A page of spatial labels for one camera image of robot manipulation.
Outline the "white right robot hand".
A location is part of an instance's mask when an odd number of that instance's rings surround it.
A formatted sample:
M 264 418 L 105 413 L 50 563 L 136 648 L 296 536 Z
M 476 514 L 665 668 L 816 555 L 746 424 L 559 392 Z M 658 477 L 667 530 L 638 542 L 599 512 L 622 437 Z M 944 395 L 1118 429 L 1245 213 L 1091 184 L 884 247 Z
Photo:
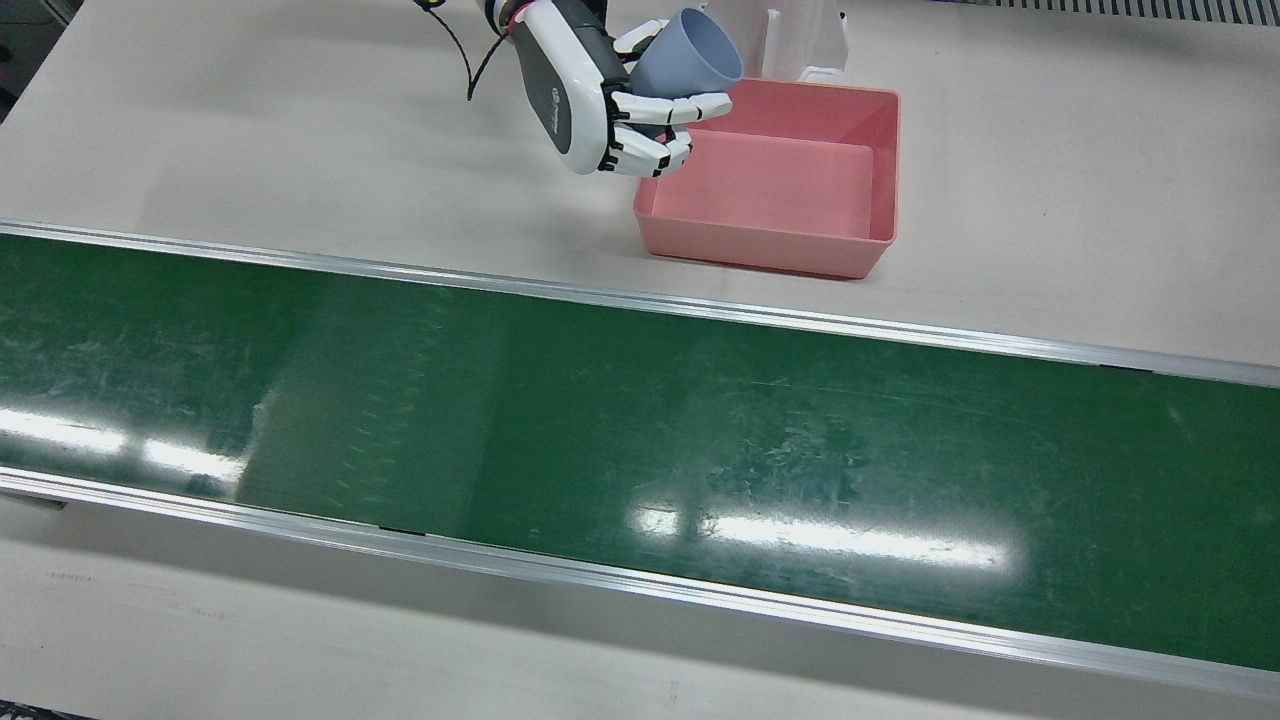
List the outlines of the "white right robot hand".
M 609 33 L 604 1 L 483 1 L 511 44 L 524 90 L 563 164 L 585 176 L 654 178 L 686 163 L 690 126 L 731 111 L 739 49 L 704 10 Z

